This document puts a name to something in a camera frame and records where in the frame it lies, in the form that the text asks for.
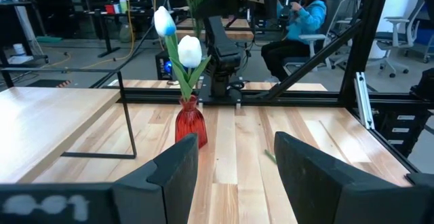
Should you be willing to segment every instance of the white tulip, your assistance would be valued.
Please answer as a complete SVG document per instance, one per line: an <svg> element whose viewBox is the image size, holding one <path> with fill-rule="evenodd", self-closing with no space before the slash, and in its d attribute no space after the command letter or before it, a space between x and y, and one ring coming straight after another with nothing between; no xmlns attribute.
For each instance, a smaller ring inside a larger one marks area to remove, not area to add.
<svg viewBox="0 0 434 224"><path fill-rule="evenodd" d="M176 32L174 19L163 6L154 13L154 25L160 37L170 36Z"/></svg>
<svg viewBox="0 0 434 224"><path fill-rule="evenodd" d="M189 35L183 37L178 44L178 55L184 67L198 67L202 60L202 48L198 38Z"/></svg>

